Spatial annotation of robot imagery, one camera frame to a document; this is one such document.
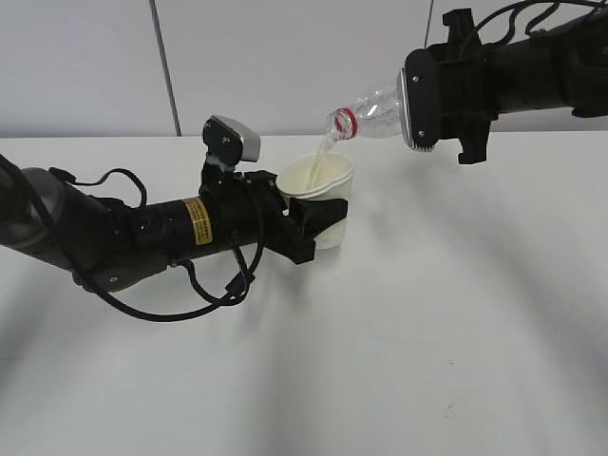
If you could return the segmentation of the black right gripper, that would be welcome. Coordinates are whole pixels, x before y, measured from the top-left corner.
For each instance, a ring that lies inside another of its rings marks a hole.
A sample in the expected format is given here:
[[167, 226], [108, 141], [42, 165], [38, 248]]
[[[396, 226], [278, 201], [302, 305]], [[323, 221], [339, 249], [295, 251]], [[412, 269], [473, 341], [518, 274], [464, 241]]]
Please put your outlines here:
[[405, 144], [431, 151], [456, 139], [460, 164], [484, 162], [490, 125], [497, 116], [485, 98], [485, 61], [470, 9], [443, 15], [448, 28], [441, 44], [415, 49], [397, 75], [399, 119]]

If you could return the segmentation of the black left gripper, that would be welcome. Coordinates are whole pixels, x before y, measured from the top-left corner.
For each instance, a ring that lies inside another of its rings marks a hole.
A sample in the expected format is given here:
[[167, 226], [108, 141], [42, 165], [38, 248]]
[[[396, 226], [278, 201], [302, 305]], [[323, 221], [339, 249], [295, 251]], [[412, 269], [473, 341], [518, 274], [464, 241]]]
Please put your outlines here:
[[290, 199], [287, 206], [276, 187], [276, 175], [262, 170], [246, 173], [203, 171], [199, 198], [207, 210], [212, 241], [199, 247], [208, 257], [240, 246], [261, 242], [263, 247], [293, 264], [311, 262], [314, 238], [348, 214], [345, 199]]

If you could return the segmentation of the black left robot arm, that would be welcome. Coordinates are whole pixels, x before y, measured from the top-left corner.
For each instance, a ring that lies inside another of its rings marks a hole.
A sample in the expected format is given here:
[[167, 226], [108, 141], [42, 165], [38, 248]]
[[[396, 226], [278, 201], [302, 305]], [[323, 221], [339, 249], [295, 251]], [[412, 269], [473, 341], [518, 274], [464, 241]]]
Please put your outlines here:
[[1, 166], [1, 243], [72, 272], [76, 264], [108, 293], [125, 290], [169, 267], [232, 252], [237, 274], [226, 289], [241, 294], [255, 279], [264, 250], [295, 264], [314, 259], [316, 237], [343, 221], [343, 197], [284, 201], [276, 175], [239, 173], [237, 157], [207, 153], [196, 196], [150, 204], [143, 183], [135, 206], [82, 192], [82, 183], [58, 168]]

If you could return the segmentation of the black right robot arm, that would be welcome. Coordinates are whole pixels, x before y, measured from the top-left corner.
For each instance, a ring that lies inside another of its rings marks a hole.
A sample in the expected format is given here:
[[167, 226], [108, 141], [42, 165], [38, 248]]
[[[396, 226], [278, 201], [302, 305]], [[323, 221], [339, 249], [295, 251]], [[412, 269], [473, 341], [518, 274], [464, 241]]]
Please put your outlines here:
[[461, 164], [484, 162], [493, 122], [504, 114], [568, 108], [577, 118], [607, 113], [607, 4], [550, 30], [539, 23], [560, 6], [551, 1], [516, 42], [519, 1], [480, 22], [471, 9], [443, 16], [447, 39], [415, 49], [396, 78], [401, 134], [415, 151], [456, 139]]

